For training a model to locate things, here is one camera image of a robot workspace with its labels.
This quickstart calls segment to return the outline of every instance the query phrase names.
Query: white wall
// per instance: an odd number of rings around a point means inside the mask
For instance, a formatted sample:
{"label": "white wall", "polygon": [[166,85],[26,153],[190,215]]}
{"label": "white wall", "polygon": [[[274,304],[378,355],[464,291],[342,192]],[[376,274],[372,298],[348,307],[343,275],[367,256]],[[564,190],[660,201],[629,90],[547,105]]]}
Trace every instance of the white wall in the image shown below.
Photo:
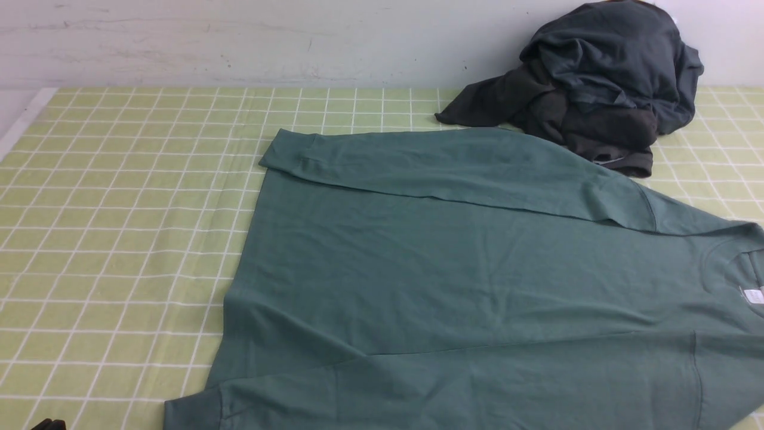
{"label": "white wall", "polygon": [[[581,0],[4,0],[0,87],[462,86]],[[660,0],[703,83],[764,85],[764,2]]]}

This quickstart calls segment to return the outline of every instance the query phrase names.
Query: green checkered tablecloth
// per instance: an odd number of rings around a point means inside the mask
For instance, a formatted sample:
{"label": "green checkered tablecloth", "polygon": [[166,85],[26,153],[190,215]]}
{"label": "green checkered tablecloth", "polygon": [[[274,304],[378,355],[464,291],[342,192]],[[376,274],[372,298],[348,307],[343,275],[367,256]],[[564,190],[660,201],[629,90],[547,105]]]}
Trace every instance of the green checkered tablecloth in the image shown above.
{"label": "green checkered tablecloth", "polygon": [[[276,131],[444,129],[432,113],[455,94],[60,90],[0,162],[0,428],[159,429],[162,402],[206,379]],[[764,89],[697,104],[643,183],[764,223]]]}

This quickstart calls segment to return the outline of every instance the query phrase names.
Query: black object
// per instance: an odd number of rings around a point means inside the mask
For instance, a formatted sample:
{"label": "black object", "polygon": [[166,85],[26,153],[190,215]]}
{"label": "black object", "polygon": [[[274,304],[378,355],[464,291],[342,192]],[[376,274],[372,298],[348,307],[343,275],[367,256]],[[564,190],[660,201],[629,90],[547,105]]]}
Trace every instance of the black object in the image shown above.
{"label": "black object", "polygon": [[629,176],[652,173],[649,146],[687,125],[703,65],[667,13],[634,0],[582,5],[542,26],[523,65],[473,83],[440,122],[510,122]]}
{"label": "black object", "polygon": [[66,430],[66,423],[62,419],[52,420],[45,418],[40,424],[35,425],[32,430]]}

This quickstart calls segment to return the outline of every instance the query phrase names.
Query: clothing label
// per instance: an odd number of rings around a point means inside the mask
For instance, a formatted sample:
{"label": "clothing label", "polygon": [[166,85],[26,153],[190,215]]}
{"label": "clothing label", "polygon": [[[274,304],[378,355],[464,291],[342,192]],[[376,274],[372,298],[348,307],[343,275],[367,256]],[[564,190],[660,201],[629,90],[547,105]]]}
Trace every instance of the clothing label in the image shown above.
{"label": "clothing label", "polygon": [[764,294],[761,290],[743,290],[743,293],[749,302],[764,305]]}

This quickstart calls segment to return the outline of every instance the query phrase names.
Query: shoulder seam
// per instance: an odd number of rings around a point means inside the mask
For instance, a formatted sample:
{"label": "shoulder seam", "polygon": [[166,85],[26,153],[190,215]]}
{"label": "shoulder seam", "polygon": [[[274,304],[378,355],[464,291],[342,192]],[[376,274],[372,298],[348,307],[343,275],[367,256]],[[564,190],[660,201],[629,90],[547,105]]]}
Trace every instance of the shoulder seam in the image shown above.
{"label": "shoulder seam", "polygon": [[698,381],[698,413],[695,416],[694,428],[700,430],[701,428],[701,414],[703,413],[703,380],[701,379],[701,371],[698,369],[698,333],[692,332],[692,367],[695,371],[695,379]]}
{"label": "shoulder seam", "polygon": [[639,190],[639,194],[642,196],[642,199],[645,201],[645,205],[647,205],[647,209],[650,211],[650,216],[652,217],[652,230],[655,233],[660,233],[658,231],[658,217],[656,217],[656,212],[652,209],[650,199],[647,198],[647,194],[645,194],[645,191],[642,189],[642,185],[639,185],[634,181],[632,181],[632,184],[634,184],[636,189]]}

